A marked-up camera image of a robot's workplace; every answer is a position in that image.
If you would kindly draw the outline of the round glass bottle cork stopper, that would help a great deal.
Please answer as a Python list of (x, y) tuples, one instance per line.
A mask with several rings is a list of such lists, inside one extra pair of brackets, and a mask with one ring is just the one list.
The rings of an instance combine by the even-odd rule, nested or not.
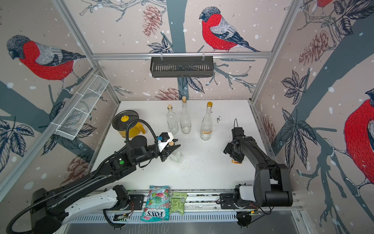
[(191, 132), (191, 118), (188, 113), (187, 98), (182, 97), (182, 111), (180, 115), (181, 131), (183, 134)]

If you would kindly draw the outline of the square glass bottle with cork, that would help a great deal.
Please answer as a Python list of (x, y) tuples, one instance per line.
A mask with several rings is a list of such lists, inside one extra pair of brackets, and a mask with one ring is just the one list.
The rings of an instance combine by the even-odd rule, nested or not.
[(176, 114), (173, 111), (172, 105), (168, 105), (168, 113), (166, 115), (167, 123), (168, 123), (168, 129), (169, 131), (175, 135), (179, 131), (179, 125), (178, 125), (178, 119)]

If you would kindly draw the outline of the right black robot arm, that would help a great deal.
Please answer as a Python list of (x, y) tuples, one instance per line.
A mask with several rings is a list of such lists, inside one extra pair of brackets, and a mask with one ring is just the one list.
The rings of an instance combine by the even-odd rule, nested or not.
[(255, 168), (252, 185), (239, 184), (233, 192), (234, 204), (239, 208), (248, 205), (256, 208), (290, 207), (293, 204), (288, 167), (278, 164), (266, 155), (251, 136), (245, 136), (237, 119), (232, 129), (232, 142), (228, 143), (224, 153), (242, 163), (248, 158)]

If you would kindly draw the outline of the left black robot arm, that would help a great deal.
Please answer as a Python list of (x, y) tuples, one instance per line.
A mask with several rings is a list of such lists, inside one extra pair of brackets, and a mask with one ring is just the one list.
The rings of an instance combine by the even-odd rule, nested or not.
[(180, 145), (172, 133), (153, 134), (154, 144), (148, 145), (145, 136), (129, 138), (125, 134), (126, 145), (104, 159), (96, 170), (88, 175), (57, 189), (39, 189), (33, 193), (31, 205), (20, 211), (7, 225), (6, 232), (13, 234), (16, 221), (24, 214), (31, 217), (31, 234), (53, 234), (61, 226), (75, 218), (96, 210), (120, 210), (131, 206), (135, 210), (123, 185), (116, 185), (101, 194), (91, 193), (103, 186), (118, 181), (141, 167), (143, 162), (160, 158), (165, 161)]

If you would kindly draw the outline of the tall glass bottle gold cap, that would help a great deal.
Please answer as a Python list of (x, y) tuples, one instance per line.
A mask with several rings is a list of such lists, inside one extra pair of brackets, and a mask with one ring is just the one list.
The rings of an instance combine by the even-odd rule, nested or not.
[(211, 111), (212, 111), (212, 102), (207, 103), (206, 107), (206, 113), (203, 118), (201, 128), (200, 128), (200, 137), (202, 140), (209, 140), (212, 133), (212, 117), (211, 117)]

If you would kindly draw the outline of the yellow pot with glass lid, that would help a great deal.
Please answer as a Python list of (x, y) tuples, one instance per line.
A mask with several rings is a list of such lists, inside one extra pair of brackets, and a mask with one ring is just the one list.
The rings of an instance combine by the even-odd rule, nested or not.
[(142, 123), (132, 123), (139, 119), (139, 114), (133, 110), (125, 110), (119, 112), (112, 120), (112, 127), (123, 137), (126, 137), (126, 129), (129, 126), (129, 138), (133, 138), (139, 134), (145, 134), (146, 131)]

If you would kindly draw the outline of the green snack packet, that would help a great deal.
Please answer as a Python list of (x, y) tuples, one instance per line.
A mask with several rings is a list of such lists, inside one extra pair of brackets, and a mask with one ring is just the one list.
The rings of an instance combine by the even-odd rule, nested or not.
[(185, 211), (185, 202), (187, 200), (187, 193), (183, 192), (172, 192), (170, 194), (170, 209), (169, 212), (178, 213), (184, 215)]

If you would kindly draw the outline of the Fox's candy bag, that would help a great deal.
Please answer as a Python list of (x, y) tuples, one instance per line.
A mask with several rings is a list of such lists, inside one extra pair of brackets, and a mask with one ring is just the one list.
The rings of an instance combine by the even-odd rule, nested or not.
[(169, 209), (169, 187), (151, 185), (141, 220), (144, 222), (169, 220)]

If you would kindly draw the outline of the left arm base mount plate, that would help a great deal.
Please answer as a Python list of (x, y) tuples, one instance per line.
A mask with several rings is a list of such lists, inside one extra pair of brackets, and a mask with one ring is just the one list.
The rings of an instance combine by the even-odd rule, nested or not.
[(116, 185), (113, 187), (116, 192), (116, 204), (110, 210), (142, 210), (144, 203), (143, 194), (129, 194), (123, 185)]

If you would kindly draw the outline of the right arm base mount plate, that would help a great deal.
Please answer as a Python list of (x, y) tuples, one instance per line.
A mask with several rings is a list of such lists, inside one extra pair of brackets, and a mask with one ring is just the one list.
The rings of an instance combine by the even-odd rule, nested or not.
[(253, 185), (238, 184), (231, 193), (222, 193), (216, 200), (216, 204), (221, 209), (254, 209), (258, 210), (258, 205), (254, 196)]

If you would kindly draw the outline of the aluminium front rail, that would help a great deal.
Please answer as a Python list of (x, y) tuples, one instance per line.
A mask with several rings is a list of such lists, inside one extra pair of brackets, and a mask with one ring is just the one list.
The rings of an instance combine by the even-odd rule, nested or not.
[[(175, 190), (176, 192), (187, 193), (185, 202), (185, 212), (187, 211), (219, 211), (221, 205), (216, 203), (216, 200), (220, 198), (220, 194), (232, 194), (233, 190)], [(94, 191), (84, 197), (94, 196), (104, 192), (104, 190)], [(143, 208), (147, 201), (149, 190), (129, 190), (129, 195), (144, 195)], [(293, 193), (293, 205), (291, 207), (275, 207), (274, 211), (301, 211), (303, 210), (296, 195)]]

